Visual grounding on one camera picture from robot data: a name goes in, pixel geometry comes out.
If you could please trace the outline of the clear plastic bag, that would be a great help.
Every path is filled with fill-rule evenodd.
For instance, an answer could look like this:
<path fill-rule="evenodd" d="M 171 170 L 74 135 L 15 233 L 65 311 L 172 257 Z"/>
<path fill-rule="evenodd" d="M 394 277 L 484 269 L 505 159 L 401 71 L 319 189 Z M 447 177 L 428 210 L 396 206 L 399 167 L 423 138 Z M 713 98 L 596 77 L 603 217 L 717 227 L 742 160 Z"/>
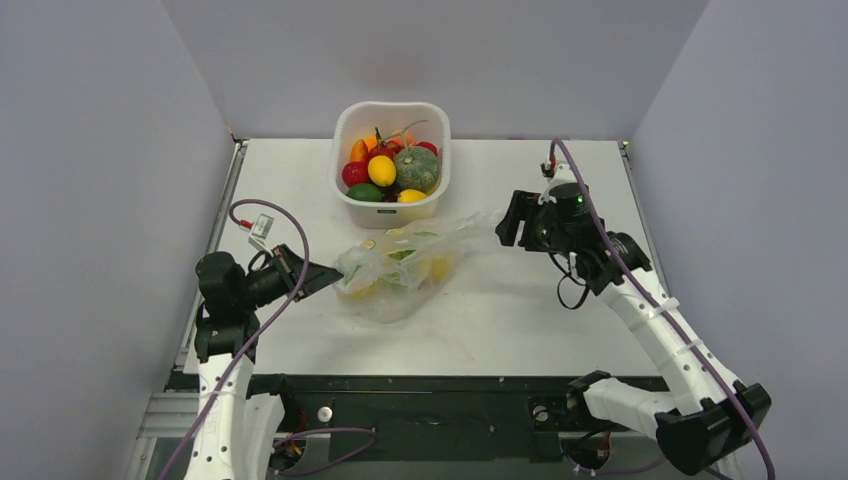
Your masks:
<path fill-rule="evenodd" d="M 407 318 L 442 289 L 472 252 L 497 240 L 503 209 L 433 217 L 380 230 L 341 253 L 334 285 L 352 314 L 374 323 Z"/>

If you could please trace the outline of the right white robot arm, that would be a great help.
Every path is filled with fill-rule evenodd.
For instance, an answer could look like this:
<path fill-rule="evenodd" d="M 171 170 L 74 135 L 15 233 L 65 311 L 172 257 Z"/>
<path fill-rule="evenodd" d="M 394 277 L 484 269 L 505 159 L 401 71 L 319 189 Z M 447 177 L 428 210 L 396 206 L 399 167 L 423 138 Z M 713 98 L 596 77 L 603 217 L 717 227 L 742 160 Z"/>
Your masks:
<path fill-rule="evenodd" d="M 575 184 L 556 186 L 548 197 L 516 190 L 495 232 L 504 246 L 567 258 L 571 273 L 620 317 L 668 390 L 641 390 L 595 371 L 573 383 L 565 416 L 578 427 L 597 421 L 637 431 L 681 473 L 705 472 L 756 438 L 772 398 L 716 359 L 636 240 L 606 230 L 591 208 Z"/>

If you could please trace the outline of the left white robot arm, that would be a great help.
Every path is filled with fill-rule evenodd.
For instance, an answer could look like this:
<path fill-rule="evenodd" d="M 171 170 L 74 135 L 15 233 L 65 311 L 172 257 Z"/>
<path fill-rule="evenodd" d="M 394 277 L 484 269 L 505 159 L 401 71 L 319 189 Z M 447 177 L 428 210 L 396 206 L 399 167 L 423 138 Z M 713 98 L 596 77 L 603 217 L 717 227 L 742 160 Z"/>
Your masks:
<path fill-rule="evenodd" d="M 259 479 L 276 430 L 291 427 L 298 402 L 280 391 L 253 393 L 257 311 L 284 298 L 297 302 L 342 279 L 337 269 L 304 259 L 286 245 L 259 253 L 263 264 L 245 270 L 228 252 L 196 265 L 204 312 L 195 320 L 198 414 L 188 479 Z"/>

